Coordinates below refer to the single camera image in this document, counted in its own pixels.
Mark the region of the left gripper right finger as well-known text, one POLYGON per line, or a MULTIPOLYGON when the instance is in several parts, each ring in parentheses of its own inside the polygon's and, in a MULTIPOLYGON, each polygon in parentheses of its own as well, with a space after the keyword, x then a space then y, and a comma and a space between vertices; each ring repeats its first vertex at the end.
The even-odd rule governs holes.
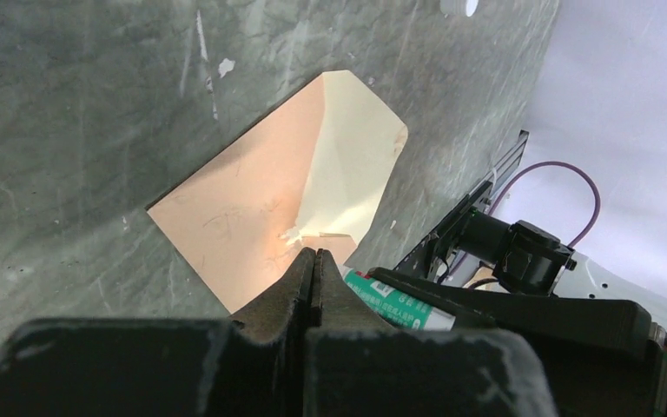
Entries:
POLYGON ((343 281, 332 254, 314 264, 321 320, 306 333, 307 416, 555 416, 527 341, 497 328, 390 326, 343 281))

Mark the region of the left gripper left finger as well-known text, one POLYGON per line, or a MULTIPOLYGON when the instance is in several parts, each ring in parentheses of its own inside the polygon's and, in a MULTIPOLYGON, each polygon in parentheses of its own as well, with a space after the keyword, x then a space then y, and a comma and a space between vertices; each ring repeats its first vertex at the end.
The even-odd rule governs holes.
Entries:
POLYGON ((0 416, 300 416, 316 262, 228 318, 27 321, 0 347, 0 416))

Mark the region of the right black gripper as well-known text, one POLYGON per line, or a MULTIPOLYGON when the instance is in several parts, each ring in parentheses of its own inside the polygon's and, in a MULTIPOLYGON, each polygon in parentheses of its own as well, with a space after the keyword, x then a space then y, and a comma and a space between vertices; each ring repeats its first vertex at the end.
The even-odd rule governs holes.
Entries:
POLYGON ((667 416, 667 348, 634 301, 516 295, 442 286, 386 268, 370 278, 455 317, 524 337, 562 416, 667 416))

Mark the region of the green white glue stick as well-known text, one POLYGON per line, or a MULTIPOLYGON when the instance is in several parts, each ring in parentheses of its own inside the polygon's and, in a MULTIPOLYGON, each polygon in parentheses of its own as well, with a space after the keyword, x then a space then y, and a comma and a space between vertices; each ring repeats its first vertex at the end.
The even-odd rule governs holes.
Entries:
POLYGON ((368 307, 391 324, 418 330, 451 330, 455 317, 424 301, 370 278, 364 272, 338 266, 343 281, 368 307))

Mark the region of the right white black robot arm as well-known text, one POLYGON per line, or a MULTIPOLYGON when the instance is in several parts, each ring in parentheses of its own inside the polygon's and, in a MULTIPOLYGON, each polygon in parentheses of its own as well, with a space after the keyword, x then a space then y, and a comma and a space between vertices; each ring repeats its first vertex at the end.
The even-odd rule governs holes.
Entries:
POLYGON ((523 336, 563 416, 667 416, 667 298, 616 277, 528 222, 470 209, 440 224, 410 268, 374 268, 381 283, 452 316, 523 336), (452 250, 492 267, 498 290, 428 281, 452 250))

